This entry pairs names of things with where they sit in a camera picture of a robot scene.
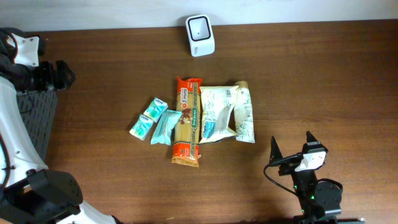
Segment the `white bamboo print tube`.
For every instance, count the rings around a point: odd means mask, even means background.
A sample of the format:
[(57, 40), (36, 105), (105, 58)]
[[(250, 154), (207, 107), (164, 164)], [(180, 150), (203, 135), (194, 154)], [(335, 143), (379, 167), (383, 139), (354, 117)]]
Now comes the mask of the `white bamboo print tube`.
[(234, 107), (234, 121), (237, 132), (236, 140), (255, 143), (254, 119), (252, 113), (252, 101), (246, 81), (238, 81), (236, 92), (236, 105)]

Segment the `cream snack bag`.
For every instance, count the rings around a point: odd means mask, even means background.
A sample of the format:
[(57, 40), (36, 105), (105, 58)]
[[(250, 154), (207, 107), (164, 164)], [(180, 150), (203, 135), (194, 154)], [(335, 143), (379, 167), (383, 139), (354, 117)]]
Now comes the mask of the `cream snack bag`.
[(238, 86), (201, 86), (201, 139), (199, 144), (218, 142), (238, 134), (229, 127)]

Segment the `orange spaghetti packet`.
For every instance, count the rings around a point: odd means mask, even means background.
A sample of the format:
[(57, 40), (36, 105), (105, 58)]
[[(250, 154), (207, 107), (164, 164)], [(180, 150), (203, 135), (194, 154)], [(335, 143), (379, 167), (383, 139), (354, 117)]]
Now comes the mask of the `orange spaghetti packet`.
[(172, 163), (199, 167), (201, 78), (177, 77), (176, 110), (182, 115), (175, 126)]

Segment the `teal tissue pack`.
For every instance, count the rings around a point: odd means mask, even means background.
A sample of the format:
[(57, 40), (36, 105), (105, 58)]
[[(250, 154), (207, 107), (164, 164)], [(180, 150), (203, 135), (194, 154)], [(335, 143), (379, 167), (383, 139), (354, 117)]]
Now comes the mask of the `teal tissue pack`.
[(137, 122), (130, 129), (129, 133), (132, 136), (143, 141), (147, 137), (153, 124), (154, 124), (154, 121), (152, 119), (150, 119), (149, 117), (147, 117), (144, 114), (140, 114)]
[(144, 111), (144, 115), (158, 122), (163, 112), (168, 108), (168, 104), (159, 98), (154, 98), (147, 109)]

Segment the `teal wet wipes pack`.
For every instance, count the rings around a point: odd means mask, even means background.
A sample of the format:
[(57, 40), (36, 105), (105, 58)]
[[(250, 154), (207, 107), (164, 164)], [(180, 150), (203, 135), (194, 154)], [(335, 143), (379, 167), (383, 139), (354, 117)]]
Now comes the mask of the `teal wet wipes pack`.
[(165, 110), (150, 140), (151, 144), (171, 145), (172, 130), (182, 116), (181, 111)]

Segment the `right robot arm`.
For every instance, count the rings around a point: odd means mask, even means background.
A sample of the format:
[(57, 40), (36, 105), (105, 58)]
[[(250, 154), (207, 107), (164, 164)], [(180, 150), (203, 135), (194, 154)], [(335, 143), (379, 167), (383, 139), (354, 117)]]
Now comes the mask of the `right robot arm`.
[[(299, 200), (302, 214), (293, 217), (293, 223), (364, 223), (364, 220), (339, 220), (342, 213), (343, 185), (332, 179), (318, 179), (315, 171), (325, 165), (328, 149), (310, 131), (306, 132), (302, 150), (284, 157), (275, 137), (271, 137), (271, 153), (264, 176), (276, 186), (293, 194)], [(290, 190), (267, 175), (267, 169), (278, 167), (280, 176), (289, 175), (293, 181)]]

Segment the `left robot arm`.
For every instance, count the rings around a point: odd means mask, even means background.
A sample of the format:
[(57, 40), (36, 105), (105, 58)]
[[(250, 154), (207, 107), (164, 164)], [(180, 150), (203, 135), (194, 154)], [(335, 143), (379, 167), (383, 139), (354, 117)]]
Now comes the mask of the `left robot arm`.
[(50, 170), (22, 120), (17, 95), (66, 90), (75, 74), (66, 61), (41, 62), (45, 41), (1, 29), (1, 219), (9, 223), (110, 223), (119, 220), (84, 201), (77, 180)]

